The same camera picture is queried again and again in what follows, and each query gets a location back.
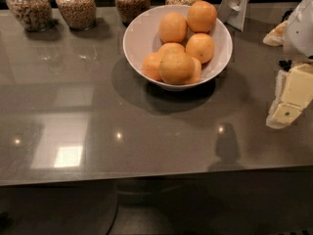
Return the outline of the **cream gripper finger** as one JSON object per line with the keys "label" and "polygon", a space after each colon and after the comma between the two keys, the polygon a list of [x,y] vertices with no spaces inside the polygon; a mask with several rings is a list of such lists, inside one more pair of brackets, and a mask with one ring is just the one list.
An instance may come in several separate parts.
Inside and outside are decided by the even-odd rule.
{"label": "cream gripper finger", "polygon": [[283,46],[285,43],[285,28],[287,21],[283,21],[273,28],[269,33],[263,38],[263,43],[269,46]]}
{"label": "cream gripper finger", "polygon": [[288,71],[279,70],[275,100],[266,125],[274,129],[290,126],[313,100],[313,66],[296,64]]}

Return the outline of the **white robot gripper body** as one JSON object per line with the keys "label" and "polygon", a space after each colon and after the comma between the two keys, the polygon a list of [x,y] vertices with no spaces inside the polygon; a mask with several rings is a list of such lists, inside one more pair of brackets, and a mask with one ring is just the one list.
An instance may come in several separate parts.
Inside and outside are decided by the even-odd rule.
{"label": "white robot gripper body", "polygon": [[313,62],[313,0],[302,0],[288,18],[283,50],[295,62]]}

